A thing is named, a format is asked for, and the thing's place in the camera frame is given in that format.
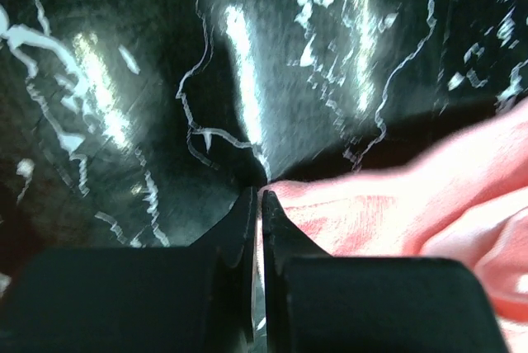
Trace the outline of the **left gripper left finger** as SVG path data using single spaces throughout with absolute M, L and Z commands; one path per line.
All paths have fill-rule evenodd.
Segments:
M 187 247 L 49 249 L 1 302 L 4 352 L 245 352 L 257 192 Z

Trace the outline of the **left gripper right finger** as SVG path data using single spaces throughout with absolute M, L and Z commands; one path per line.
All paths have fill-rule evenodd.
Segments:
M 333 257 L 262 197 L 271 352 L 504 352 L 482 285 L 460 262 Z

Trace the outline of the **pink towel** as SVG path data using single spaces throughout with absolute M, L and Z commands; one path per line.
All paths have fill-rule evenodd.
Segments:
M 512 352 L 527 349 L 527 104 L 443 139 L 403 167 L 268 186 L 338 256 L 445 257 L 483 284 Z

